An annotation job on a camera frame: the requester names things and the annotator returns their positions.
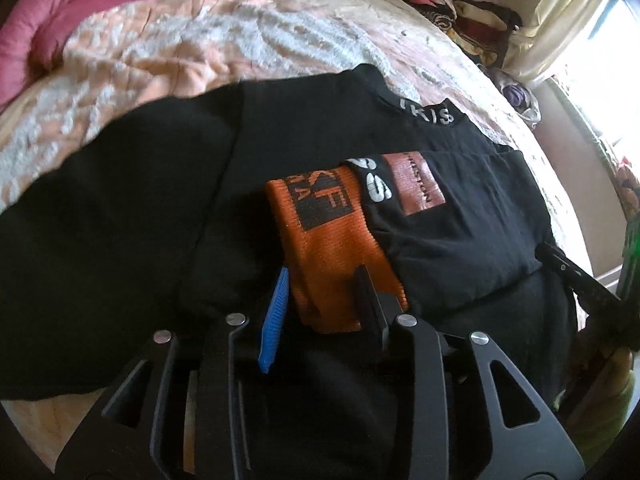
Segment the plastic bag with purple cloth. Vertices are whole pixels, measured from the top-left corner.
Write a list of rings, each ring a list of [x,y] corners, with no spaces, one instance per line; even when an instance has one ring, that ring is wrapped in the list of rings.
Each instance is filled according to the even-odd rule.
[[[541,111],[533,92],[498,68],[488,68],[485,70],[485,74],[527,127],[534,130],[536,125],[541,122]]]

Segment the pile of folded clothes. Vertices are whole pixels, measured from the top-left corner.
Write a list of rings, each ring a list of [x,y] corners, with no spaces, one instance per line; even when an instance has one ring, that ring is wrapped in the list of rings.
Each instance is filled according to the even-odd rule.
[[[402,0],[446,34],[474,63],[503,66],[512,32],[523,25],[518,12],[499,0]]]

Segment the black garment with orange cuffs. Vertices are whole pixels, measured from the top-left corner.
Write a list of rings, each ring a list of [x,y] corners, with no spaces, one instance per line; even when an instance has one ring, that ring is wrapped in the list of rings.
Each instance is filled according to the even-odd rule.
[[[1,395],[103,392],[159,330],[196,356],[241,312],[276,359],[243,382],[252,479],[395,479],[390,373],[354,274],[441,333],[487,334],[551,408],[575,304],[524,155],[362,64],[163,98],[110,122],[1,216]]]

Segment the cream curtain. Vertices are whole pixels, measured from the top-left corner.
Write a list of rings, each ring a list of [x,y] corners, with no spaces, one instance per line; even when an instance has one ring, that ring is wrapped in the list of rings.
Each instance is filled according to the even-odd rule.
[[[540,0],[524,26],[512,34],[502,69],[523,84],[538,86],[607,1]]]

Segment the pink duvet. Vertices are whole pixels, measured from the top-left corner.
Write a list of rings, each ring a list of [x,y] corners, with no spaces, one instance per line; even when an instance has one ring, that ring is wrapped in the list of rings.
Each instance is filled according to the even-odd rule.
[[[17,0],[1,26],[1,107],[52,70],[85,18],[136,1],[151,0]]]

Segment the peach white floral bedspread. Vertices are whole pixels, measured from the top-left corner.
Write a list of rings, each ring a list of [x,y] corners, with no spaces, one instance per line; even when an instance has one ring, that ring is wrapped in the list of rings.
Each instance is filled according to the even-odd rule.
[[[159,96],[360,62],[404,96],[453,100],[491,140],[523,150],[555,234],[585,260],[573,207],[533,133],[451,40],[398,0],[158,0],[94,14],[70,37],[62,70],[9,107],[1,141],[24,153],[31,125],[65,126],[89,140],[112,117]]]

